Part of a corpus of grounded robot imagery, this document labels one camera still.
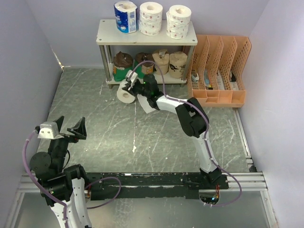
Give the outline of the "plain white paper roll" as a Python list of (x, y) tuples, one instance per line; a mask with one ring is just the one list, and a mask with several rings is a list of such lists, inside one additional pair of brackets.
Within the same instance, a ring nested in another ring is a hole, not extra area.
[(148, 102), (148, 98), (143, 95), (143, 85), (136, 81), (136, 83), (131, 86), (131, 83), (127, 82), (126, 80), (123, 80), (119, 88), (117, 90), (117, 98), (126, 104), (133, 103), (136, 99), (138, 100), (140, 106), (143, 108), (143, 110), (149, 114), (153, 111), (156, 111), (155, 108), (151, 107), (151, 105)]

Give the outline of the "green roll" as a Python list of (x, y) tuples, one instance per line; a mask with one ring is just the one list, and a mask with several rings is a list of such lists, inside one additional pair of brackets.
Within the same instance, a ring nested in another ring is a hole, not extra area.
[(113, 59), (113, 77), (114, 81), (120, 82), (125, 79), (129, 70), (133, 69), (133, 58), (131, 55), (118, 52)]
[(154, 59), (151, 53), (140, 52), (136, 54), (134, 66), (136, 67), (139, 63), (144, 62), (135, 71), (140, 79), (143, 79), (145, 75), (149, 75), (153, 73), (154, 71), (154, 63), (152, 63), (153, 61)]

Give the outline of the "tan roll with tail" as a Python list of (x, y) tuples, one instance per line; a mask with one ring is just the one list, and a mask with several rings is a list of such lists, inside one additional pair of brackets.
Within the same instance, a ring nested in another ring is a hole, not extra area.
[(154, 62), (160, 67), (160, 70), (158, 67), (154, 67), (155, 73), (157, 75), (161, 75), (161, 73), (163, 75), (166, 74), (169, 68), (169, 57), (170, 57), (168, 50), (157, 49), (152, 53), (152, 57), (154, 59)]

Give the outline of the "tan paper roll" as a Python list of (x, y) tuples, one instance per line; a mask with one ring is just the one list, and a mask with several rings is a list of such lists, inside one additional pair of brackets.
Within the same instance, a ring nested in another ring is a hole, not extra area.
[(187, 55), (182, 52), (174, 52), (169, 55), (169, 74), (173, 78), (182, 78), (187, 62)]

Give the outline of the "red-dotted paper roll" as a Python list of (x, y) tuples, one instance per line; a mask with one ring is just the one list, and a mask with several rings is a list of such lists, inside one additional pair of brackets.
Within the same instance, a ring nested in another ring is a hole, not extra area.
[(191, 9), (184, 5), (173, 5), (166, 12), (167, 36), (182, 39), (187, 36), (191, 18)]
[(156, 36), (162, 27), (163, 6), (157, 2), (145, 2), (139, 9), (139, 31), (147, 36)]

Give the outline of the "blue tissue roll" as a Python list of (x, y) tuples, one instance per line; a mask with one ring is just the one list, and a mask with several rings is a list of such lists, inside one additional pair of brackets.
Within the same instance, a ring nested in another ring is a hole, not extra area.
[(132, 1), (123, 0), (115, 3), (114, 14), (120, 32), (130, 34), (137, 31), (137, 6)]

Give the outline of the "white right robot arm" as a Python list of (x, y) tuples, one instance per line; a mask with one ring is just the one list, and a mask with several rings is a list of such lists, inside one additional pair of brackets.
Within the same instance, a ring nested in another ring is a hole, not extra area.
[(140, 82), (136, 75), (124, 79), (117, 91), (123, 103), (137, 99), (146, 113), (155, 110), (176, 114), (184, 133), (194, 143), (199, 157), (199, 174), (183, 182), (199, 189), (227, 189), (227, 177), (213, 154), (209, 141), (209, 118), (194, 97), (178, 99), (160, 91), (154, 75), (146, 75)]

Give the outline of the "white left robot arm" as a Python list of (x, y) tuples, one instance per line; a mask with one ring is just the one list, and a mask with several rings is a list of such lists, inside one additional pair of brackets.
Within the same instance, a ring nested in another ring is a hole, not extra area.
[(85, 121), (82, 117), (75, 126), (68, 128), (68, 133), (61, 133), (64, 117), (36, 126), (34, 132), (40, 139), (50, 140), (46, 152), (37, 152), (29, 162), (40, 191), (55, 214), (62, 228), (90, 228), (90, 221), (85, 207), (85, 188), (89, 178), (80, 164), (67, 167), (70, 159), (68, 146), (85, 140), (87, 137)]

